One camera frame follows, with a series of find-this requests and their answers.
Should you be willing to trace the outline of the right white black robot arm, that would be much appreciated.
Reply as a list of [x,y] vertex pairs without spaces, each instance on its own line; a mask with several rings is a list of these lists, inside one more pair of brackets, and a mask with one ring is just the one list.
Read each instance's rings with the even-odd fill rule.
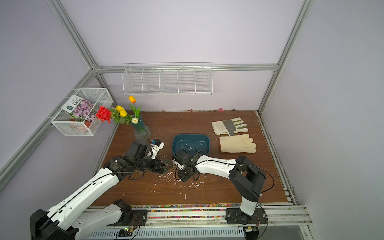
[[218,159],[203,154],[192,156],[180,150],[172,160],[179,169],[177,176],[183,182],[196,174],[215,175],[230,180],[242,196],[240,211],[247,216],[255,213],[267,175],[247,157]]

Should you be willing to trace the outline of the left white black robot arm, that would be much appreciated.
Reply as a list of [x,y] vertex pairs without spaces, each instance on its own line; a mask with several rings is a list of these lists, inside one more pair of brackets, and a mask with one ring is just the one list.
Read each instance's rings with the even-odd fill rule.
[[164,143],[158,139],[150,143],[133,142],[123,156],[110,159],[88,182],[49,210],[37,210],[30,217],[32,240],[80,240],[106,226],[132,226],[145,224],[146,213],[133,211],[123,200],[117,200],[102,210],[86,217],[86,210],[107,190],[136,171],[144,174],[165,174],[171,167],[158,156]]

